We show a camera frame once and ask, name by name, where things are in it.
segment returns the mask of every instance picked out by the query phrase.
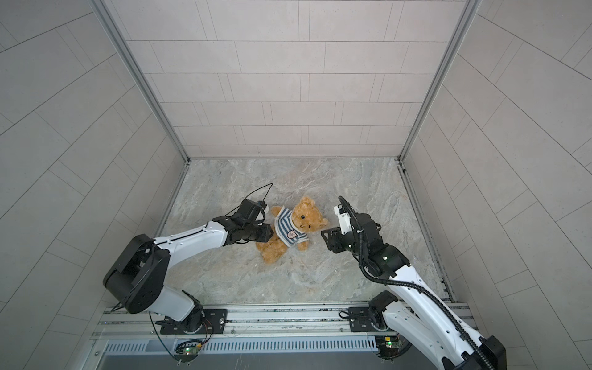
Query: side wall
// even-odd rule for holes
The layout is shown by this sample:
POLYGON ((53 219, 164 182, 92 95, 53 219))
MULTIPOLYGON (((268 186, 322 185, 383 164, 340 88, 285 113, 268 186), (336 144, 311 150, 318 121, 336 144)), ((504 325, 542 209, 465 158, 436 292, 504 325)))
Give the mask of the side wall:
POLYGON ((589 1, 484 0, 405 161, 516 369, 592 364, 591 23, 589 1))
POLYGON ((184 161, 86 1, 0 7, 0 363, 63 369, 184 161))
POLYGON ((464 1, 105 0, 191 157, 398 156, 464 1))

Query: stuffed animal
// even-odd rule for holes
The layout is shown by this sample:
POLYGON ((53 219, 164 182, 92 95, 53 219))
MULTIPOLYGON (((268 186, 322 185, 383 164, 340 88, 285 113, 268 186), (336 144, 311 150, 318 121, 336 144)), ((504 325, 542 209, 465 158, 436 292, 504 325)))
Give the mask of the stuffed animal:
POLYGON ((271 208, 271 213, 275 216, 274 236, 267 243, 257 243, 265 263, 276 262, 288 247, 297 245, 299 250, 307 250, 307 233, 319 231, 329 224, 310 197, 303 197, 292 211, 276 205, 271 208))

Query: teddy bear's face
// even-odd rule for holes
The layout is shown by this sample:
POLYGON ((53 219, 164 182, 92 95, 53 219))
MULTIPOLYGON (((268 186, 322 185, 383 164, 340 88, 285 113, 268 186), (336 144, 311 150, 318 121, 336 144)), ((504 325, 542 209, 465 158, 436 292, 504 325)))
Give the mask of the teddy bear's face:
POLYGON ((309 197, 303 197, 300 203, 294 207, 292 222, 303 233, 314 233, 329 224, 329 221, 323 218, 321 211, 309 197))

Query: striped shirt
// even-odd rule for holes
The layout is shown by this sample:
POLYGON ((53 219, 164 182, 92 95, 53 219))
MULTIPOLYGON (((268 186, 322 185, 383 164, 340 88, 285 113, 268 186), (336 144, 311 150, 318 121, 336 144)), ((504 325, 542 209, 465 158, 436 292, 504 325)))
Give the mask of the striped shirt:
POLYGON ((275 233, 288 247, 308 240, 306 233, 300 232, 292 222, 292 211, 282 207, 275 218, 275 233))

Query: gray marble surface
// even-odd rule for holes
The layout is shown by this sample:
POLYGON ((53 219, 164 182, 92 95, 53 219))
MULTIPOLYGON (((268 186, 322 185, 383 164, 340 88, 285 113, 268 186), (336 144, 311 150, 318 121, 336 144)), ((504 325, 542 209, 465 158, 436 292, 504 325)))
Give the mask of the gray marble surface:
MULTIPOLYGON (((308 195, 329 219, 329 227, 339 225, 333 207, 343 195, 357 212, 382 225, 384 241, 399 248, 443 297, 396 161, 390 158, 194 160, 163 234, 203 225, 270 182, 268 205, 292 208, 308 195)), ((261 190, 250 199, 264 194, 261 190)), ((166 283, 204 304, 360 301, 385 289, 362 276, 350 253, 328 251, 320 233, 309 238, 308 250, 289 248, 273 265, 264 264, 254 243, 211 249, 174 266, 166 283)))

